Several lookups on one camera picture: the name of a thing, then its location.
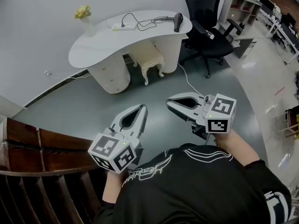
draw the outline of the curved white desk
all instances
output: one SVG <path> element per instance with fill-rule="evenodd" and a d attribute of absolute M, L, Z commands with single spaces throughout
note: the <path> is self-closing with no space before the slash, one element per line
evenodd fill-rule
<path fill-rule="evenodd" d="M 139 21 L 154 19 L 159 16 L 173 17 L 176 13 L 170 11 L 138 11 L 133 12 Z M 165 60 L 164 73 L 172 73 L 176 70 L 181 41 L 184 34 L 192 29 L 192 24 L 184 16 L 180 31 L 174 32 L 174 23 L 166 21 L 157 24 L 157 27 L 146 31 L 113 31 L 115 23 L 121 23 L 125 14 L 99 23 L 97 34 L 88 37 L 81 35 L 71 47 L 69 61 L 73 67 L 87 68 L 105 91 L 111 94 L 125 90 L 130 82 L 130 74 L 123 60 L 123 51 L 126 47 L 136 42 L 150 39 Z M 124 22 L 135 21 L 128 15 Z"/>

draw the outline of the white stool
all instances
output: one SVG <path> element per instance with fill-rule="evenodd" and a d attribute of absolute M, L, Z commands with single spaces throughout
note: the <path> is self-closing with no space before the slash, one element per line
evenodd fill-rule
<path fill-rule="evenodd" d="M 142 75 L 145 79 L 145 85 L 149 84 L 147 71 L 150 67 L 157 66 L 159 76 L 164 77 L 162 74 L 165 69 L 164 58 L 151 42 L 142 41 L 134 44 L 128 48 L 128 52 L 134 62 L 134 67 L 137 67 L 137 63 L 140 65 Z"/>

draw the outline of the yellow flowers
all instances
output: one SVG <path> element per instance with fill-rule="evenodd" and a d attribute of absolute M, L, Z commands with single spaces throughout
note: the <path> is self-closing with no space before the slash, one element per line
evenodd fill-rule
<path fill-rule="evenodd" d="M 75 18 L 85 18 L 90 16 L 92 13 L 90 11 L 90 6 L 81 6 L 75 13 Z"/>

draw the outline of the power strip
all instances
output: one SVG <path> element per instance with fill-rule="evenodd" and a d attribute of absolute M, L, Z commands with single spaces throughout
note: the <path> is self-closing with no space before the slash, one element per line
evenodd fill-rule
<path fill-rule="evenodd" d="M 127 22 L 124 23 L 124 27 L 121 27 L 121 23 L 116 23 L 113 25 L 112 30 L 113 31 L 130 31 L 130 30 L 135 30 L 137 23 L 136 22 Z"/>

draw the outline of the hair dryer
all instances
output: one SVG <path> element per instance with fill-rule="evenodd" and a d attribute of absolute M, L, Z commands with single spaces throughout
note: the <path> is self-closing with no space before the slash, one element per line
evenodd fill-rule
<path fill-rule="evenodd" d="M 166 17 L 166 18 L 158 18 L 155 21 L 173 21 L 174 22 L 174 31 L 179 32 L 179 28 L 183 22 L 183 15 L 181 13 L 177 13 L 174 17 Z"/>

